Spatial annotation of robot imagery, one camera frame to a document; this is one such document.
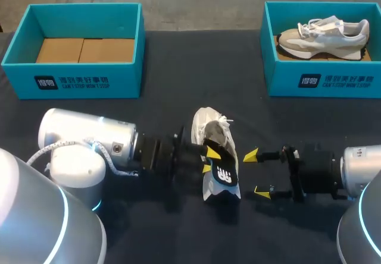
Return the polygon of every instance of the beige sneaker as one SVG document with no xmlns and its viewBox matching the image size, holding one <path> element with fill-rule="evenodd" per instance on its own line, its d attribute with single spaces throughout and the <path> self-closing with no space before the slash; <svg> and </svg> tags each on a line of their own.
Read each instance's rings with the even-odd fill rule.
<svg viewBox="0 0 381 264">
<path fill-rule="evenodd" d="M 318 53 L 329 53 L 348 60 L 361 60 L 361 50 L 369 38 L 369 22 L 346 23 L 336 16 L 298 23 L 297 29 L 284 31 L 279 46 L 291 55 L 310 59 Z"/>
</svg>

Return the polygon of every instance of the teal box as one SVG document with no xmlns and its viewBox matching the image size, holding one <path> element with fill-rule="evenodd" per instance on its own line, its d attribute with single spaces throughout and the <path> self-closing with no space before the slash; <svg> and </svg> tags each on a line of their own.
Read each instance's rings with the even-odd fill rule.
<svg viewBox="0 0 381 264">
<path fill-rule="evenodd" d="M 44 38 L 135 39 L 131 63 L 35 64 Z M 141 4 L 29 5 L 1 63 L 19 99 L 138 98 Z"/>
<path fill-rule="evenodd" d="M 310 19 L 337 16 L 346 22 L 370 23 L 367 45 L 371 61 L 281 61 L 273 36 Z M 266 2 L 261 50 L 270 96 L 381 98 L 381 9 L 376 3 Z M 303 87 L 303 78 L 313 82 Z"/>
</svg>

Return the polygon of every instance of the cable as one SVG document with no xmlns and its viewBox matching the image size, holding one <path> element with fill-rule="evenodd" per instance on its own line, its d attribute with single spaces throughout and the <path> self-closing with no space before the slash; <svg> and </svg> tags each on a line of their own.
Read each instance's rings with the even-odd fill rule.
<svg viewBox="0 0 381 264">
<path fill-rule="evenodd" d="M 106 148 L 98 141 L 94 141 L 93 139 L 84 139 L 84 141 L 58 141 L 56 143 L 50 144 L 42 148 L 41 150 L 38 150 L 35 154 L 33 154 L 32 157 L 29 158 L 29 160 L 26 162 L 27 165 L 31 166 L 32 163 L 34 163 L 37 158 L 42 156 L 45 153 L 48 153 L 56 148 L 63 147 L 63 146 L 71 146 L 75 144 L 80 144 L 80 145 L 85 145 L 85 146 L 90 146 L 90 144 L 95 144 L 102 154 L 104 155 L 107 164 L 109 165 L 110 169 L 115 175 L 118 176 L 129 176 L 129 177 L 138 177 L 139 174 L 137 171 L 132 171 L 132 172 L 124 172 L 124 171 L 119 171 L 113 164 L 113 161 L 111 160 L 110 154 L 107 152 Z"/>
</svg>

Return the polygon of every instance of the black logo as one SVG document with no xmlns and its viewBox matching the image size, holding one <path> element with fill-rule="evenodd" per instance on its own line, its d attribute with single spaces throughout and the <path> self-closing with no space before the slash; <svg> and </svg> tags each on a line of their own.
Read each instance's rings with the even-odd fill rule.
<svg viewBox="0 0 381 264">
<path fill-rule="evenodd" d="M 35 80 L 40 90 L 58 90 L 53 76 L 35 76 Z"/>
<path fill-rule="evenodd" d="M 298 87 L 314 88 L 317 87 L 320 81 L 321 74 L 303 74 L 300 77 Z"/>
</svg>

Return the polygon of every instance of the sneaker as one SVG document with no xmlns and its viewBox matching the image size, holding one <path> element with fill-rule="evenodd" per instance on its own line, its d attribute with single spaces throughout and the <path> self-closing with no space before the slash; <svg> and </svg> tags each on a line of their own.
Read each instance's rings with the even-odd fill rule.
<svg viewBox="0 0 381 264">
<path fill-rule="evenodd" d="M 348 60 L 361 60 L 361 50 L 369 38 L 369 22 L 346 23 L 336 16 L 298 23 L 279 37 L 279 46 L 291 55 L 310 59 L 318 53 L 329 53 Z"/>
<path fill-rule="evenodd" d="M 241 198 L 238 184 L 238 158 L 229 130 L 229 121 L 232 120 L 228 120 L 213 108 L 200 108 L 193 118 L 192 143 L 208 145 L 221 156 L 220 160 L 203 159 L 211 168 L 205 173 L 202 182 L 204 200 L 222 191 L 228 191 Z"/>
</svg>

